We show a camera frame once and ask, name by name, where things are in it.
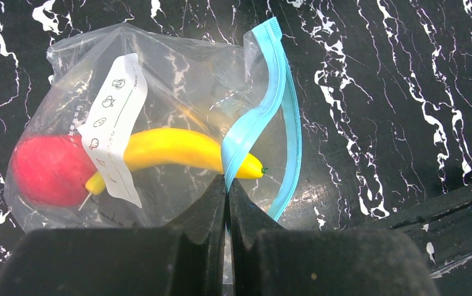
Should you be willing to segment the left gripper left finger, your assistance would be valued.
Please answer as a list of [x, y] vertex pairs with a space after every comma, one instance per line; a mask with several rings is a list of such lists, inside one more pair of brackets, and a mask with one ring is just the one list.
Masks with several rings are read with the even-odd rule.
[[27, 234], [0, 272], [0, 295], [221, 295], [224, 181], [162, 227]]

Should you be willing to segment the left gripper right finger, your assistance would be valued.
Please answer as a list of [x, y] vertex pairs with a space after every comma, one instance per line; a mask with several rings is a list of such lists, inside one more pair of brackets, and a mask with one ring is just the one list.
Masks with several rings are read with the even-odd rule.
[[227, 191], [236, 295], [438, 295], [421, 252], [387, 229], [287, 230], [251, 201], [238, 180]]

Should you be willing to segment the yellow toy banana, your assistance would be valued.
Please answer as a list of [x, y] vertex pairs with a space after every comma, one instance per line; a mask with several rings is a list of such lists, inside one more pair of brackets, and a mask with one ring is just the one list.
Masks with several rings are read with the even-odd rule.
[[[172, 164], [225, 172], [221, 145], [206, 134], [181, 128], [155, 128], [132, 134], [123, 159], [130, 171]], [[236, 178], [259, 179], [267, 170], [257, 157], [248, 153], [237, 169]], [[98, 195], [106, 189], [106, 184], [96, 172], [87, 180], [85, 188]]]

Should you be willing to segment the clear zip top bag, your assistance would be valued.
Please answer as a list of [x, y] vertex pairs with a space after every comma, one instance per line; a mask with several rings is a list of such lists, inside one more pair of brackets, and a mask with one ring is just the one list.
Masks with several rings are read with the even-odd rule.
[[[19, 191], [12, 153], [4, 199], [19, 226], [26, 232], [158, 227], [190, 207], [217, 175], [224, 176], [226, 189], [238, 180], [278, 220], [294, 195], [302, 161], [299, 107], [282, 36], [276, 18], [245, 33], [240, 46], [124, 23], [50, 46], [54, 81], [18, 143], [44, 134], [80, 135], [106, 189], [88, 192], [75, 207], [34, 203]], [[155, 128], [213, 138], [225, 172], [172, 164], [130, 171], [123, 154], [131, 135]], [[248, 153], [268, 168], [263, 177], [236, 178]]]

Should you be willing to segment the red toy apple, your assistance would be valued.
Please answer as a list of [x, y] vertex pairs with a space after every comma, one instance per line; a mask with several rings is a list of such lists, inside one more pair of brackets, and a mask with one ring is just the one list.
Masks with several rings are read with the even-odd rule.
[[14, 179], [27, 199], [75, 207], [88, 195], [85, 183], [97, 172], [81, 136], [44, 134], [22, 139], [11, 159]]

